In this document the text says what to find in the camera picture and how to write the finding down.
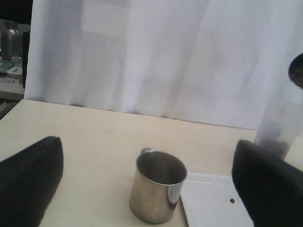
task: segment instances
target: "green object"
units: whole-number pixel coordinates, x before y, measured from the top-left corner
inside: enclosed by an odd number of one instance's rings
[[[7,70],[14,66],[11,61],[0,61],[0,74],[5,74]]]

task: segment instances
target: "white backdrop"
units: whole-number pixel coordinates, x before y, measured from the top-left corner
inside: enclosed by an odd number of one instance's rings
[[[26,99],[256,129],[302,103],[302,0],[35,0]]]

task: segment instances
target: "black fabric pad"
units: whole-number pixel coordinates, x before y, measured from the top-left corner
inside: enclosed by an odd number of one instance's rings
[[[58,137],[46,137],[0,162],[0,227],[37,227],[63,173]]]
[[[303,227],[303,173],[240,140],[232,179],[256,227]]]

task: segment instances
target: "white plate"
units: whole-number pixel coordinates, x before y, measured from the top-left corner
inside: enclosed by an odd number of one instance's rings
[[[231,177],[188,173],[181,198],[189,227],[254,226]]]

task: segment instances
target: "thermos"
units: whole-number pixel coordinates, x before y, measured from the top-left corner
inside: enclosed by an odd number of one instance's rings
[[[4,24],[5,29],[1,32],[1,57],[2,60],[11,61],[11,57],[21,57],[22,39],[17,23],[5,20]]]

